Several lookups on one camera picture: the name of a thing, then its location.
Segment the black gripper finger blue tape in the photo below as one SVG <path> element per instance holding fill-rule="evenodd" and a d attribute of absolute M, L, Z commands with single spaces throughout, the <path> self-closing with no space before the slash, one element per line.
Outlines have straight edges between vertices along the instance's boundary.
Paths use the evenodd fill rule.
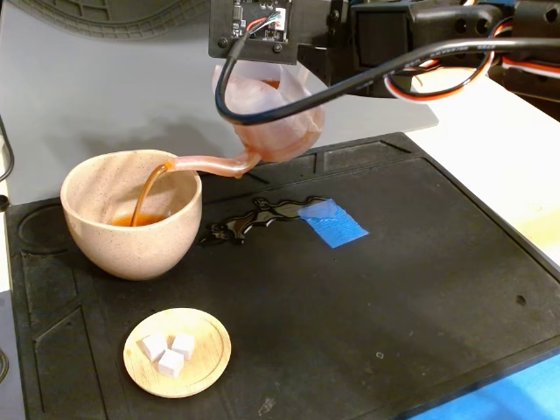
<path fill-rule="evenodd" d="M 299 45 L 297 61 L 324 84 L 331 83 L 331 66 L 326 47 Z"/>

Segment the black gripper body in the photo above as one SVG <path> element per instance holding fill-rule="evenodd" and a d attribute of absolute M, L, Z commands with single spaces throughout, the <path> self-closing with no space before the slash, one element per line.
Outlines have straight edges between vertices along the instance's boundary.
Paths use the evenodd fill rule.
<path fill-rule="evenodd" d="M 348 79 L 406 53 L 412 46 L 411 1 L 332 1 L 326 84 Z"/>

